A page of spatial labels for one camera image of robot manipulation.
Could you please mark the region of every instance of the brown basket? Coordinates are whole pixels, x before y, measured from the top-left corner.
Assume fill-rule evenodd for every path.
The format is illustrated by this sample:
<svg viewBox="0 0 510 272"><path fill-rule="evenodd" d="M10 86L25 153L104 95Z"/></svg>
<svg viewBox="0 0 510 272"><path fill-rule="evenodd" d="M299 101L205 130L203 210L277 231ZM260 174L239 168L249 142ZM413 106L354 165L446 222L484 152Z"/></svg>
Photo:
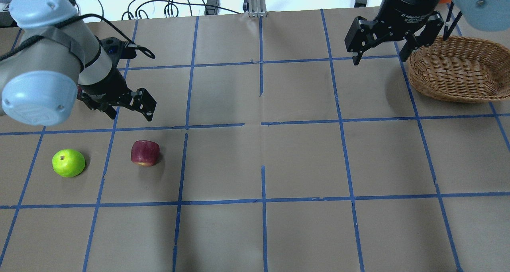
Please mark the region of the brown basket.
<svg viewBox="0 0 510 272"><path fill-rule="evenodd" d="M441 101L488 102L510 97L510 50L474 37L437 37L408 60L409 82Z"/></svg>

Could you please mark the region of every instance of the red apple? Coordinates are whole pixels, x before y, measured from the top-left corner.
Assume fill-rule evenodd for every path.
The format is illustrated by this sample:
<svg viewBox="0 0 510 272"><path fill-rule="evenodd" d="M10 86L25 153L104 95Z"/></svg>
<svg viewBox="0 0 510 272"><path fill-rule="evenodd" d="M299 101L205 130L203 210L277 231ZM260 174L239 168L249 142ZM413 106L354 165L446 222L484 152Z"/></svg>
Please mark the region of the red apple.
<svg viewBox="0 0 510 272"><path fill-rule="evenodd" d="M153 166L159 158L159 145L148 140L137 140L131 148L131 161L141 166Z"/></svg>

